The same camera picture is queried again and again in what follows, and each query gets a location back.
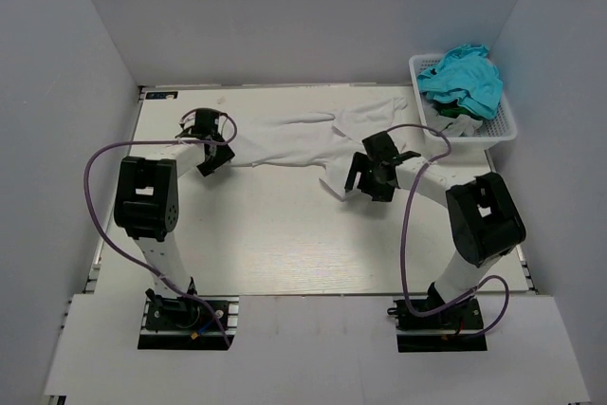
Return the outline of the white t-shirt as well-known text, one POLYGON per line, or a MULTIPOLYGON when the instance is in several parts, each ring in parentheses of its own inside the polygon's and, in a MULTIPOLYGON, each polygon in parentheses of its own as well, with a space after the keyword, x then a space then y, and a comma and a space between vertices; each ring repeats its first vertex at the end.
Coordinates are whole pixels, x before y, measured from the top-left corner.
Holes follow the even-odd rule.
POLYGON ((241 118, 230 165, 320 166, 322 184, 343 200, 353 155, 364 151, 362 141, 404 123, 408 106, 400 96, 332 111, 241 118))

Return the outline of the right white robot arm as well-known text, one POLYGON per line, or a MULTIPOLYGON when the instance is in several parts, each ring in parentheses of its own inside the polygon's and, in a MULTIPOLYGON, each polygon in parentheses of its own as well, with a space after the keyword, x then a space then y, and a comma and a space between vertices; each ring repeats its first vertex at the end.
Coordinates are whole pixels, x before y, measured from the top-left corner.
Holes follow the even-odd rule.
POLYGON ((463 315, 462 302, 469 300, 486 281, 486 274, 526 238, 522 217, 504 179, 497 173, 478 175, 456 183, 437 161, 417 152, 400 152, 389 131, 362 141, 364 151, 353 155, 344 190, 367 194, 375 202, 391 202, 397 190, 408 193, 400 241, 401 281, 405 303, 416 317, 429 317, 448 328, 463 315), (416 310, 409 297, 406 245, 414 197, 421 194, 447 209, 454 254, 442 274, 428 289, 424 310, 416 310))

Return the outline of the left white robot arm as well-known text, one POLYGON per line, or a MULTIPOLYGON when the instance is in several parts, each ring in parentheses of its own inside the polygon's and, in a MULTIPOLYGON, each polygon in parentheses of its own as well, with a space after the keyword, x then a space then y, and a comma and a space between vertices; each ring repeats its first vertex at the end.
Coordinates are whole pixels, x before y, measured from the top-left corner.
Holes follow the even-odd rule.
POLYGON ((200 304, 185 294, 196 293, 175 240, 179 218, 178 180, 196 170, 206 177, 235 158, 221 132, 228 114, 198 108, 183 118, 176 142, 148 156, 127 156, 120 164, 114 220, 141 250, 154 286, 149 297, 170 299, 168 317, 189 328, 200 317, 200 304))

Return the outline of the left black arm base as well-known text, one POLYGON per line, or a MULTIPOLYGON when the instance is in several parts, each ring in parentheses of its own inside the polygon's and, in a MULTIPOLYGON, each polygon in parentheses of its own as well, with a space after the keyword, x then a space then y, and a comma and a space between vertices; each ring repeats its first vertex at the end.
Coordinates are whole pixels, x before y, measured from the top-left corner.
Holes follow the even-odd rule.
POLYGON ((146 300, 138 335, 138 350, 228 351, 215 319, 233 342, 239 311, 237 297, 209 299, 212 313, 200 303, 171 310, 159 301, 146 300))

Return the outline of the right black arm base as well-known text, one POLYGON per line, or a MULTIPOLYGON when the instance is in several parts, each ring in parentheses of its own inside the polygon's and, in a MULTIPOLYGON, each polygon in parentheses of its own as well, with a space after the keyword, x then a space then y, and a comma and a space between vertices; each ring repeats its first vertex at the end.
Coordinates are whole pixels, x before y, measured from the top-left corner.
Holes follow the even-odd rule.
POLYGON ((404 300, 394 300, 387 315, 395 320, 397 351, 404 353, 486 352, 484 328, 478 300, 425 318, 414 316, 404 300))

